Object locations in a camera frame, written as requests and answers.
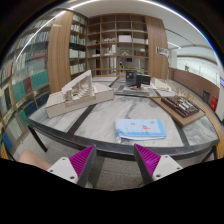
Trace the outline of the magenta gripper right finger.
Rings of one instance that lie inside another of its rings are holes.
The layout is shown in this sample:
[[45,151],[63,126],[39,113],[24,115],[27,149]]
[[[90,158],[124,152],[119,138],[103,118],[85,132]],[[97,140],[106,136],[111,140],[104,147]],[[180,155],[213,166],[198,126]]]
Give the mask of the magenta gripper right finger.
[[138,144],[134,145],[134,157],[145,185],[182,169],[169,155],[159,155]]

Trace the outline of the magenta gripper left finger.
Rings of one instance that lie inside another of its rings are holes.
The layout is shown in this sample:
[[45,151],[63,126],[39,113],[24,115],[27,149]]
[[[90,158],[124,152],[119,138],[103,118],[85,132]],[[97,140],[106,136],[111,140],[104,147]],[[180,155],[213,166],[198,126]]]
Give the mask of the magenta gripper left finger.
[[61,157],[48,169],[48,172],[78,186],[86,187],[95,157],[96,146],[92,145],[70,158]]

